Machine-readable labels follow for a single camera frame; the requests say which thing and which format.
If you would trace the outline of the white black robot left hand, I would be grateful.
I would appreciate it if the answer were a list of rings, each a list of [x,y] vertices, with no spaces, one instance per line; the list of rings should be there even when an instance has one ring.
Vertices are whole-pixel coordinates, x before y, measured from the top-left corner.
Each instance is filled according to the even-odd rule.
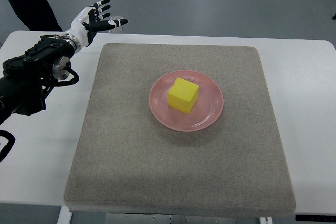
[[[71,22],[64,37],[73,44],[75,52],[90,46],[98,32],[113,30],[128,23],[125,18],[110,17],[109,2],[110,0],[101,0],[85,7]]]

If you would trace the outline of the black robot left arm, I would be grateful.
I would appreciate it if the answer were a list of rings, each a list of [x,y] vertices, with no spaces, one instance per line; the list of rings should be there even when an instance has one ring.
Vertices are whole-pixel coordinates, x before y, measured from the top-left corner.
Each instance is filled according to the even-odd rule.
[[[13,113],[30,116],[46,109],[45,100],[55,87],[74,85],[78,74],[71,57],[80,50],[75,37],[43,35],[19,57],[3,63],[1,122]]]

